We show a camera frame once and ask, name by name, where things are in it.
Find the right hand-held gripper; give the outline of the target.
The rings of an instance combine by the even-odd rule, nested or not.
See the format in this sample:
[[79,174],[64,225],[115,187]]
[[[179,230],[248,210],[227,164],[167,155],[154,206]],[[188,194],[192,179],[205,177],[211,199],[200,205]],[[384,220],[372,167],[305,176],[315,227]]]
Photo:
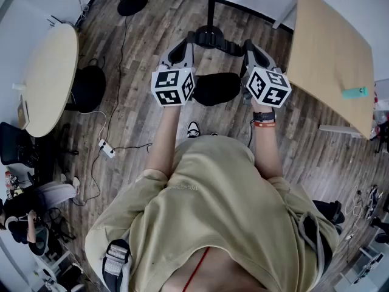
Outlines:
[[244,60],[241,68],[241,94],[248,105],[252,98],[266,106],[281,106],[291,93],[291,85],[273,58],[262,48],[244,42]]

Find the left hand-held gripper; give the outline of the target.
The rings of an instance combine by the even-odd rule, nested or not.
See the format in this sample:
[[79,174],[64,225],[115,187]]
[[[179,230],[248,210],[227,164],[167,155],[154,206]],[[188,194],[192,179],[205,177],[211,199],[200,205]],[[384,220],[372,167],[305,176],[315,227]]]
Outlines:
[[193,44],[196,33],[168,48],[151,76],[151,93],[160,106],[183,106],[191,100],[196,86]]

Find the person's right forearm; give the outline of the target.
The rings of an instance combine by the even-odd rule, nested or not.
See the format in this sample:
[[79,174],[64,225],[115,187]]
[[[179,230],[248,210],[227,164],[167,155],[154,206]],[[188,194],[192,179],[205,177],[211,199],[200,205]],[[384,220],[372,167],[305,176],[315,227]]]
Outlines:
[[[251,99],[251,104],[254,112],[272,111],[272,107],[261,105],[254,98]],[[283,177],[275,127],[255,127],[255,167],[264,179]]]

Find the person's left forearm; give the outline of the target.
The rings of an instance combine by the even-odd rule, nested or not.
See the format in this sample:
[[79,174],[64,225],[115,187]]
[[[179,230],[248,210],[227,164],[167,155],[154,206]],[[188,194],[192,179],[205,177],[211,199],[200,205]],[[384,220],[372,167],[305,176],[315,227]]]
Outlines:
[[181,106],[168,106],[163,109],[145,165],[147,170],[158,170],[167,178],[172,172],[180,112]]

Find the black wristwatch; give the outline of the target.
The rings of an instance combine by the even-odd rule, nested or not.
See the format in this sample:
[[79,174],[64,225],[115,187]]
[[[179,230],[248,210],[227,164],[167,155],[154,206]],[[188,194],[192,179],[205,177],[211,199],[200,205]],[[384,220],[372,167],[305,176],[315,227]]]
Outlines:
[[273,121],[276,122],[276,114],[275,111],[272,109],[271,112],[253,112],[253,120],[255,122],[267,122],[267,121]]

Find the rectangular wooden table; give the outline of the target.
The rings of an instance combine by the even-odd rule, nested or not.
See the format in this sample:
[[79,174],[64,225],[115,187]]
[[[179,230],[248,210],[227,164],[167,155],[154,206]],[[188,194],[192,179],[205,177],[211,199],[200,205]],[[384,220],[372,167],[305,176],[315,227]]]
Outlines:
[[[323,0],[296,0],[297,14],[286,75],[369,138],[373,123],[374,72],[370,45]],[[361,99],[344,89],[367,87]]]

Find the white and black sneaker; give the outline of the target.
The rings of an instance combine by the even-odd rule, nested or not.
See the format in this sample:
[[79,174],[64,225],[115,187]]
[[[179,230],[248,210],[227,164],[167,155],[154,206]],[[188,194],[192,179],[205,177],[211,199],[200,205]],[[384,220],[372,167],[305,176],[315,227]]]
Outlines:
[[200,127],[197,121],[191,121],[188,125],[187,137],[196,138],[201,135]]

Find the teal marker pen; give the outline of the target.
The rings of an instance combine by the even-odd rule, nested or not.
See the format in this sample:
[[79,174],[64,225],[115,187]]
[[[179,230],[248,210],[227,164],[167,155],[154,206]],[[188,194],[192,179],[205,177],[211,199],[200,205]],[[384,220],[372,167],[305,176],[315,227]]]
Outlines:
[[344,89],[342,91],[343,99],[361,99],[364,97],[368,97],[369,92],[367,87],[358,87],[351,89]]

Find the black router with antennas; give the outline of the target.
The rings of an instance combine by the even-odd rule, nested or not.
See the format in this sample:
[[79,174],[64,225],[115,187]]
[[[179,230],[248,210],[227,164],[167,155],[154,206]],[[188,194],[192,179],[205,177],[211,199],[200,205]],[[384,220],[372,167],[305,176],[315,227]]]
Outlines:
[[51,15],[50,18],[47,18],[46,20],[50,23],[52,27],[55,27],[56,24],[68,24],[73,28],[76,28],[75,24],[72,24],[70,21],[58,19],[53,15]]

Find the white power strip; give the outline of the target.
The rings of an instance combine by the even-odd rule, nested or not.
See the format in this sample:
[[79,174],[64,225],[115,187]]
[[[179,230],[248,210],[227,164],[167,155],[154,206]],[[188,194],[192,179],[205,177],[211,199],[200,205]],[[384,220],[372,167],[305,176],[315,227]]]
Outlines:
[[109,158],[113,158],[115,156],[115,150],[104,139],[100,140],[98,146]]

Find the round wooden table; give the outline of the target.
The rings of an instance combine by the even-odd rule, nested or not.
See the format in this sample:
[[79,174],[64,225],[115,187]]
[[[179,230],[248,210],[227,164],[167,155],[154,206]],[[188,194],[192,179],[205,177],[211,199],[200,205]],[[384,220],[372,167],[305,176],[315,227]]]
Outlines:
[[69,24],[50,29],[28,60],[24,74],[27,132],[43,137],[56,126],[67,104],[77,70],[79,42]]

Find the beige t-shirt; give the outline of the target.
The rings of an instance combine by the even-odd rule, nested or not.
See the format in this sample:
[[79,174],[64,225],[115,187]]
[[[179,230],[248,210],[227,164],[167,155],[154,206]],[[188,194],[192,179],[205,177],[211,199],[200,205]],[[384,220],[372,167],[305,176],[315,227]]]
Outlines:
[[324,251],[339,240],[302,186],[264,179],[236,139],[201,136],[177,146],[173,173],[143,171],[122,187],[85,239],[98,276],[110,242],[126,237],[132,292],[158,292],[197,250],[229,253],[270,292],[309,292],[324,272]]

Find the brown book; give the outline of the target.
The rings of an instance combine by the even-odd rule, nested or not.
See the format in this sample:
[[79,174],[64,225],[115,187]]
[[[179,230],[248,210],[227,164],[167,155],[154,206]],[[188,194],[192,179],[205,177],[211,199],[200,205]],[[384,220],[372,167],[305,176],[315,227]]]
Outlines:
[[29,113],[27,108],[27,103],[24,100],[24,97],[20,95],[20,101],[19,106],[17,108],[18,112],[18,125],[21,130],[25,130],[28,124],[30,123],[29,120]]

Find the black office chair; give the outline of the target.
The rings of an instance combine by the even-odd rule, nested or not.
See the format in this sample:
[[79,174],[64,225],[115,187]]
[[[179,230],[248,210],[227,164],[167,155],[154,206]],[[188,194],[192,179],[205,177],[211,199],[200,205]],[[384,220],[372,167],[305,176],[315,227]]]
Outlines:
[[0,123],[0,161],[3,165],[20,163],[34,168],[35,150],[26,131],[6,122]]

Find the white desk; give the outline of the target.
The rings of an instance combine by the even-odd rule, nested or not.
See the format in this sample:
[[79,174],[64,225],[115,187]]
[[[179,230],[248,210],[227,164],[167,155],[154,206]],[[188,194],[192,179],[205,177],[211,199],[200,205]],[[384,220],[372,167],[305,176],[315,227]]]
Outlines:
[[380,290],[389,279],[389,245],[368,245],[359,252],[351,268],[340,274],[342,280],[356,290]]

